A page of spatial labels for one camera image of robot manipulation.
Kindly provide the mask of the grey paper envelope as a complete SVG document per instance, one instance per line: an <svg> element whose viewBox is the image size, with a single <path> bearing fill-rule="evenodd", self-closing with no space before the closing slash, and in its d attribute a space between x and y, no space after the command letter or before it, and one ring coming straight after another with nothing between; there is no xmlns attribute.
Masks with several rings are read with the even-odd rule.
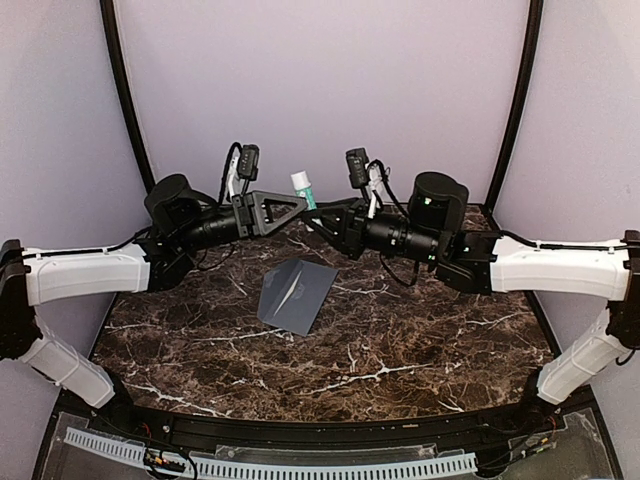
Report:
<svg viewBox="0 0 640 480"><path fill-rule="evenodd" d="M293 258L263 277L257 317L264 324L307 336L338 270Z"/></svg>

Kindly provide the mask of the green and white glue stick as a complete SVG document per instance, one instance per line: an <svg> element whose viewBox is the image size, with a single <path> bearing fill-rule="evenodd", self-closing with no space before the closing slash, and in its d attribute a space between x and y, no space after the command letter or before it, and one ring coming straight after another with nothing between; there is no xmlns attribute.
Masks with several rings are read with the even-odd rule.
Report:
<svg viewBox="0 0 640 480"><path fill-rule="evenodd" d="M317 205L307 172L299 171L291 174L290 177L296 195L305 199L308 210L315 210Z"/></svg>

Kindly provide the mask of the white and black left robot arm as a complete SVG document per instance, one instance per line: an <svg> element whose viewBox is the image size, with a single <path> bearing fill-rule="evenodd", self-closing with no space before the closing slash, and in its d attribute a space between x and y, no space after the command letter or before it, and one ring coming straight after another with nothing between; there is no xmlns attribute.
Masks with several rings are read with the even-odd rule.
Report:
<svg viewBox="0 0 640 480"><path fill-rule="evenodd" d="M223 205L194 190L182 174L162 179L144 200L152 223L119 245L75 250L25 249L17 239L1 247L1 357L19 360L54 384L100 409L120 436L141 427L140 412L115 397L106 371L39 320L38 305L112 292L172 289L195 269L199 251L267 237L301 215L301 197L240 193Z"/></svg>

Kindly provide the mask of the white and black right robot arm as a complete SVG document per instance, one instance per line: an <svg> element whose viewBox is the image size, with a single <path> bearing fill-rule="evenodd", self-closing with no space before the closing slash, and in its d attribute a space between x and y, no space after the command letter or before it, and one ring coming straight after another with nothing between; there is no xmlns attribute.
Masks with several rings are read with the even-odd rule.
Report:
<svg viewBox="0 0 640 480"><path fill-rule="evenodd" d="M369 214L363 200L353 199L308 211L303 220L351 259L365 250L405 258L462 293L547 291L605 299L592 326L534 374L534 395L511 410L511 426L530 434L547 420L549 405L561 404L619 356L638 350L639 234L628 230L601 244L561 244L506 230L465 231L467 199L467 188L451 177L423 172L406 213Z"/></svg>

